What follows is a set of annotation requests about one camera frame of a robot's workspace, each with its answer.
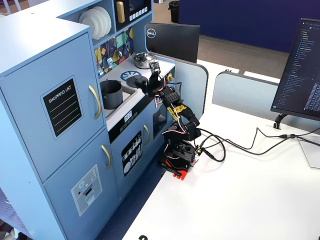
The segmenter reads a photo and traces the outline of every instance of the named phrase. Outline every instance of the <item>stainless steel pot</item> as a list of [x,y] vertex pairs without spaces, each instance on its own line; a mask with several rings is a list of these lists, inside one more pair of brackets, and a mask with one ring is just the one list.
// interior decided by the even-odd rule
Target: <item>stainless steel pot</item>
[[155,56],[148,52],[134,53],[132,55],[135,66],[139,69],[149,69],[150,63],[156,60]]
[[116,109],[123,101],[122,85],[116,80],[100,82],[104,109]]

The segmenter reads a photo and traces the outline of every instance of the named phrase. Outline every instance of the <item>monitor stand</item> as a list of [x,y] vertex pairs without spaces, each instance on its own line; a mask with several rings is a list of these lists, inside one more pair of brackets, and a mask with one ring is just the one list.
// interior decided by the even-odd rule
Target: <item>monitor stand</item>
[[[304,136],[303,138],[320,144],[320,136]],[[299,139],[303,153],[311,168],[320,169],[320,146]]]

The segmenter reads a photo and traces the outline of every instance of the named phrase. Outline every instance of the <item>trash can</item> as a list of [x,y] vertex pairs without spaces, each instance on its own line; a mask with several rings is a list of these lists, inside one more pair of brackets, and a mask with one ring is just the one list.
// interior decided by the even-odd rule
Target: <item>trash can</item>
[[169,2],[168,10],[171,10],[171,22],[179,23],[179,4],[180,1],[171,1]]

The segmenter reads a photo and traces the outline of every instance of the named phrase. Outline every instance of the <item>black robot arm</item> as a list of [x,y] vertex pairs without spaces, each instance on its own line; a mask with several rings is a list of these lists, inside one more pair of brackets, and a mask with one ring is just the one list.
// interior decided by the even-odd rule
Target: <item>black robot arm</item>
[[158,62],[151,63],[150,69],[152,72],[150,79],[140,82],[139,87],[148,97],[160,98],[175,121],[162,133],[166,148],[161,156],[161,165],[174,173],[174,177],[183,180],[195,162],[197,148],[188,141],[201,136],[201,131],[197,128],[200,123],[193,111],[183,104],[175,89],[167,86],[165,78],[160,77]]

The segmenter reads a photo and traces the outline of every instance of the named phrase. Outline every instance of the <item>dell monitor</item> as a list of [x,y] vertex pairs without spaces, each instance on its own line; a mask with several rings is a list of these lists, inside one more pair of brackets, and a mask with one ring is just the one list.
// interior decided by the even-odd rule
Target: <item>dell monitor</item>
[[148,23],[145,30],[150,52],[197,63],[200,26]]
[[[320,121],[320,20],[301,19],[271,111]],[[319,146],[300,144],[310,166],[320,168]]]

